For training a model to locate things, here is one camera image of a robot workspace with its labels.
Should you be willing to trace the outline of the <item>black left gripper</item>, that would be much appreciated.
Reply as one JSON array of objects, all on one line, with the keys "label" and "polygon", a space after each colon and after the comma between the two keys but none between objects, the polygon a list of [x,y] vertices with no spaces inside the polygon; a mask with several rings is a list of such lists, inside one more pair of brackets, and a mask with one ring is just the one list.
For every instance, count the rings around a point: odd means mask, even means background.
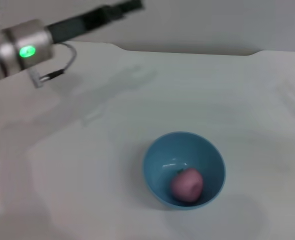
[{"label": "black left gripper", "polygon": [[104,5],[86,13],[52,23],[46,28],[54,44],[69,41],[95,29],[123,18],[124,14],[144,8],[142,0],[126,0],[113,5]]}]

